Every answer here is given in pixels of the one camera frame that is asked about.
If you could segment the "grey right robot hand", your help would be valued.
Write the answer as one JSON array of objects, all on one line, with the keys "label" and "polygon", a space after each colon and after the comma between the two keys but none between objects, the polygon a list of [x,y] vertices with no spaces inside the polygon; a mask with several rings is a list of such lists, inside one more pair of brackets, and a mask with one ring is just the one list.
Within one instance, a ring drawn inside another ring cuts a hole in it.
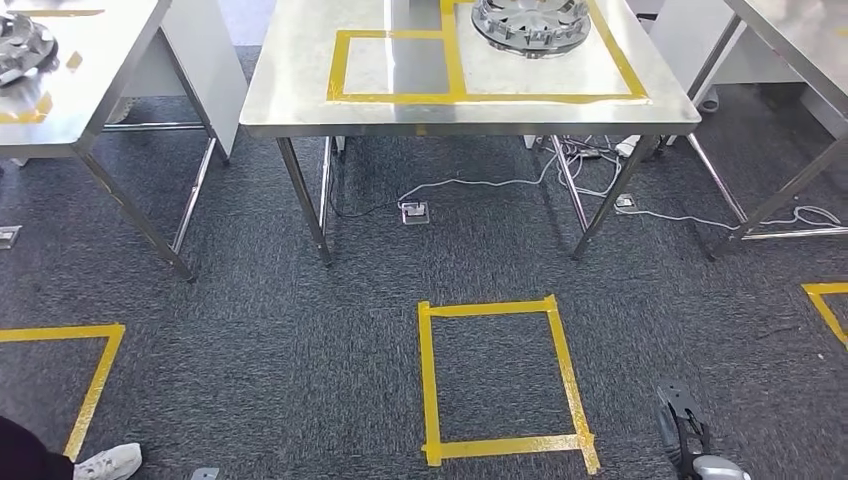
[{"label": "grey right robot hand", "polygon": [[681,465],[681,445],[675,419],[668,406],[656,410],[663,451],[676,469]]}]

